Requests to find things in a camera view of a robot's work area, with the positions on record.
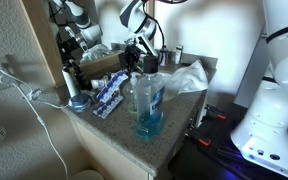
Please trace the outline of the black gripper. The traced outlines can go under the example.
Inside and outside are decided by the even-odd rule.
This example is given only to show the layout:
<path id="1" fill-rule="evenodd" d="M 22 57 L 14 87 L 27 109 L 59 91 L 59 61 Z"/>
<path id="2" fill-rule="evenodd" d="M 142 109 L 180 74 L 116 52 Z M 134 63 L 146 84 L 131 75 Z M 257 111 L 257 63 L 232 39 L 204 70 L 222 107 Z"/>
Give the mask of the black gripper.
<path id="1" fill-rule="evenodd" d="M 127 69 L 128 72 L 132 72 L 132 65 L 137 63 L 140 60 L 142 55 L 142 50 L 137 47 L 137 43 L 135 39 L 128 39 L 125 41 L 125 58 L 128 64 Z"/>

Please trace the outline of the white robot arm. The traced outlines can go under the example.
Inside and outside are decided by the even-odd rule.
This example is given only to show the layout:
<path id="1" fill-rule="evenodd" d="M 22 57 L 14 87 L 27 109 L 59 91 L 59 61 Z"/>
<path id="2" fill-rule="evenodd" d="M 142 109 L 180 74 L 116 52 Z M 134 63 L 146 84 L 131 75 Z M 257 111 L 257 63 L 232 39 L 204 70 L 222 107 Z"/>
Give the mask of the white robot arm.
<path id="1" fill-rule="evenodd" d="M 273 79 L 263 80 L 230 134 L 242 157 L 288 178 L 288 0 L 263 0 Z"/>

